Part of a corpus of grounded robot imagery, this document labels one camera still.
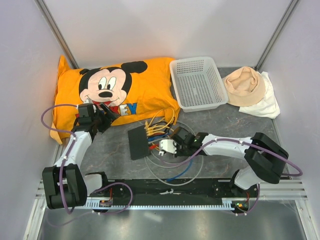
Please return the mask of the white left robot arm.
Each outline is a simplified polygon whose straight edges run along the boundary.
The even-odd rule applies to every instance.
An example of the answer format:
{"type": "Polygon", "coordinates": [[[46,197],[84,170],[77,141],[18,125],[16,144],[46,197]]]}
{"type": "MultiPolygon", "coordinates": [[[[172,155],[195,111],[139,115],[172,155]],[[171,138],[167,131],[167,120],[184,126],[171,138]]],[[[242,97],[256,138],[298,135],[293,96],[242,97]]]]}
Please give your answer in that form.
{"type": "Polygon", "coordinates": [[[104,103],[83,103],[76,106],[78,114],[69,131],[70,140],[53,166],[42,171],[47,207],[65,209],[70,214],[75,207],[84,206],[93,192],[106,196],[110,185],[103,172],[83,175],[80,166],[97,133],[104,133],[119,117],[104,103]]]}

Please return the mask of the black network switch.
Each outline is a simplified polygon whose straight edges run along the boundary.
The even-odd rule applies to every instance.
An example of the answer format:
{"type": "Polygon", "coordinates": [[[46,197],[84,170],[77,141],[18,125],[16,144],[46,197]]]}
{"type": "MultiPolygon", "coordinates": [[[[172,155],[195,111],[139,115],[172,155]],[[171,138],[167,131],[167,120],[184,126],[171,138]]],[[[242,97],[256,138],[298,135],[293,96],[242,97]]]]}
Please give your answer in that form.
{"type": "Polygon", "coordinates": [[[127,132],[131,160],[139,160],[150,155],[149,142],[143,125],[127,132]]]}

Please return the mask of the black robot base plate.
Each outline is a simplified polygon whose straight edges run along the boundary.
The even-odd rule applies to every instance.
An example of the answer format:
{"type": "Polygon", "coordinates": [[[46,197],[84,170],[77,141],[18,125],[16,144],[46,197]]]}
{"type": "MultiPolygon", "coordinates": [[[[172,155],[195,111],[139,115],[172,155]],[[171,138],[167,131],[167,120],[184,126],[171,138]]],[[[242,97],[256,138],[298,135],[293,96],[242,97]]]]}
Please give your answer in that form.
{"type": "Polygon", "coordinates": [[[132,207],[221,205],[223,198],[252,200],[258,195],[255,185],[248,190],[232,190],[227,178],[196,178],[183,186],[170,186],[150,178],[117,179],[116,182],[131,188],[132,207]]]}

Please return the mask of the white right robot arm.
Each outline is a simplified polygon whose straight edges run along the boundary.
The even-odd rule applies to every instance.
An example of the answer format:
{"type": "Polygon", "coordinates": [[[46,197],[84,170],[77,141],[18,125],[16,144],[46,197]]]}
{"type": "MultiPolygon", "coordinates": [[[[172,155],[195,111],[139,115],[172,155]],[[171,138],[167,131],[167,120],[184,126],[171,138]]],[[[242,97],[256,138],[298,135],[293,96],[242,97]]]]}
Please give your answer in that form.
{"type": "Polygon", "coordinates": [[[288,153],[267,135],[257,132],[253,137],[221,137],[199,132],[193,135],[178,127],[169,136],[173,140],[178,157],[227,156],[245,160],[247,167],[232,176],[229,191],[235,197],[242,196],[250,187],[267,182],[278,184],[282,177],[288,153]]]}

